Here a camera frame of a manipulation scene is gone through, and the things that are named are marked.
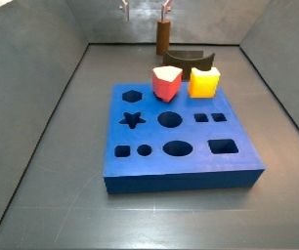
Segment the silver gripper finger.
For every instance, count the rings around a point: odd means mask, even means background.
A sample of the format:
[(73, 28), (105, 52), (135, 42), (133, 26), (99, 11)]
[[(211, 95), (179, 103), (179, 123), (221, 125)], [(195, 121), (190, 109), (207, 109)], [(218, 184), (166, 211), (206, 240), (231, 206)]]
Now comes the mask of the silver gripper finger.
[(162, 5), (161, 5), (161, 17), (159, 17), (161, 21), (165, 21), (165, 15), (166, 15), (167, 12), (170, 12), (171, 1), (173, 0), (165, 0), (163, 3), (162, 3)]
[(123, 13), (123, 20), (129, 21), (129, 1), (127, 0), (121, 0), (121, 5), (119, 5), (119, 10)]

